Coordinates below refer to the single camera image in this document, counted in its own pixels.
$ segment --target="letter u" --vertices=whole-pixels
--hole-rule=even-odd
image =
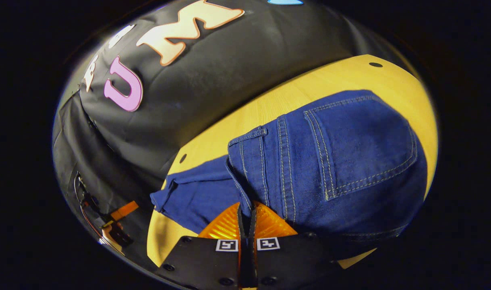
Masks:
[[[122,109],[128,112],[134,112],[137,110],[143,97],[143,85],[140,78],[120,62],[119,56],[117,56],[111,63],[109,73],[116,73],[122,77],[124,81],[127,81],[129,86],[131,86],[131,93],[129,95],[120,93],[111,85],[111,81],[108,79],[104,86],[104,96],[112,99],[118,106],[122,107]]]

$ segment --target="blue object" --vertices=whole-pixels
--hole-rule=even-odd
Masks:
[[[168,189],[151,197],[197,233],[238,201],[250,216],[257,200],[352,255],[402,232],[426,176],[406,119],[371,91],[344,91],[231,140],[227,156],[168,176]]]
[[[276,5],[301,5],[302,1],[299,0],[269,0],[270,4]]]

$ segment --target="beige letter m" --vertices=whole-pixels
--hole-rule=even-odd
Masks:
[[[178,21],[156,26],[147,31],[136,43],[136,46],[147,44],[161,56],[160,64],[168,66],[183,52],[186,44],[173,44],[167,38],[196,39],[201,32],[195,19],[204,22],[204,29],[214,29],[242,16],[242,9],[229,9],[223,6],[199,0],[178,13]]]

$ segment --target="jeans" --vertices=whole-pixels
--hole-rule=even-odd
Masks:
[[[344,255],[399,235],[422,205],[426,159],[410,125],[368,90],[313,101],[231,140],[228,155],[167,177],[156,209],[194,232],[257,200]]]

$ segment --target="cable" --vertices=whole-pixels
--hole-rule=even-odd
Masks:
[[[113,246],[107,239],[106,237],[104,237],[104,235],[101,235],[98,230],[95,228],[95,226],[93,226],[93,224],[89,221],[89,219],[87,218],[87,215],[84,211],[84,208],[83,208],[83,203],[80,201],[79,199],[79,195],[77,193],[77,187],[75,186],[75,181],[79,178],[79,182],[82,182],[81,181],[81,176],[80,176],[80,173],[77,171],[77,174],[75,176],[75,179],[74,179],[74,192],[75,192],[75,196],[77,197],[77,200],[79,201],[79,206],[80,206],[80,209],[81,209],[81,213],[83,213],[83,217],[85,218],[86,222],[89,224],[89,226],[91,226],[91,228],[95,231],[95,233],[97,233],[97,235],[103,239],[106,244],[108,244],[109,246],[111,246],[111,248],[113,248],[115,251],[117,251],[118,253],[120,253],[120,251],[118,251],[118,249],[115,248],[115,246]]]

